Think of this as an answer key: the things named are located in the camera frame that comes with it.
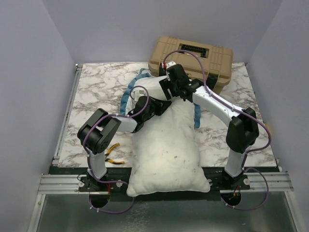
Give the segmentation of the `white pillowcase blue trim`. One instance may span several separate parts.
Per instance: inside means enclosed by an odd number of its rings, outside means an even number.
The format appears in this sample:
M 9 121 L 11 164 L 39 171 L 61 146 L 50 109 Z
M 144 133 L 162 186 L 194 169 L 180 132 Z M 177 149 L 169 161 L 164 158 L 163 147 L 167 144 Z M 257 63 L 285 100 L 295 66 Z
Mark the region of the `white pillowcase blue trim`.
M 127 89 L 123 93 L 120 101 L 120 114 L 127 115 L 134 108 L 135 103 L 141 96 L 146 96 L 143 88 L 135 88 L 134 86 L 143 86 L 148 90 L 150 97 L 166 101 L 165 94 L 159 84 L 159 81 L 165 79 L 166 76 L 155 77 L 151 75 L 149 69 L 141 69 L 140 73 L 128 84 Z

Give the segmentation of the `white pillow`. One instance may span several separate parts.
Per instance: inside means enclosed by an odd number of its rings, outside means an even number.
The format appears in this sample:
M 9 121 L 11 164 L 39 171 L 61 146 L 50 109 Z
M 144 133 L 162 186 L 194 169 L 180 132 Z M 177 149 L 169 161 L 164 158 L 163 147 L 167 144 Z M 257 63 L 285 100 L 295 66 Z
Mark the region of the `white pillow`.
M 154 116 L 133 134 L 133 164 L 127 195 L 155 192 L 209 192 L 195 142 L 195 106 L 173 98 L 161 116 Z

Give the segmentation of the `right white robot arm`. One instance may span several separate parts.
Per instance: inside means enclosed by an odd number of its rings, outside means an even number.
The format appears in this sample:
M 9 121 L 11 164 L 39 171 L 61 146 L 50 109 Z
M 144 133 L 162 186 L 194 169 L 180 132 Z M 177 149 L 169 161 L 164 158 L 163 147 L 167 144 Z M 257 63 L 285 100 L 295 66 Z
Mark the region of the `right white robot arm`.
M 259 136 L 256 113 L 252 108 L 243 109 L 228 102 L 211 90 L 206 90 L 198 80 L 190 80 L 182 65 L 171 61 L 163 64 L 167 77 L 161 80 L 160 86 L 168 100 L 180 97 L 184 101 L 199 105 L 213 113 L 227 126 L 226 143 L 229 155 L 222 184 L 233 189 L 239 184 L 239 175 L 246 160 L 246 151 Z

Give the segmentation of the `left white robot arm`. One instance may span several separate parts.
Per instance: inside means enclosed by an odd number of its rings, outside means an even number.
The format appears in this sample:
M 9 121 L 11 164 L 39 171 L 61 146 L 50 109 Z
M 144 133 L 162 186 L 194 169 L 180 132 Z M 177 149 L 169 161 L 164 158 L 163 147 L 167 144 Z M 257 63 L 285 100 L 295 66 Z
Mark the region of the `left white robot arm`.
M 106 184 L 115 183 L 114 180 L 107 180 L 105 165 L 105 150 L 115 134 L 119 131 L 137 133 L 146 121 L 154 116 L 161 116 L 170 106 L 171 101 L 141 96 L 134 108 L 125 115 L 109 114 L 101 108 L 93 113 L 77 135 L 87 153 L 87 180 L 91 187 L 100 191 Z

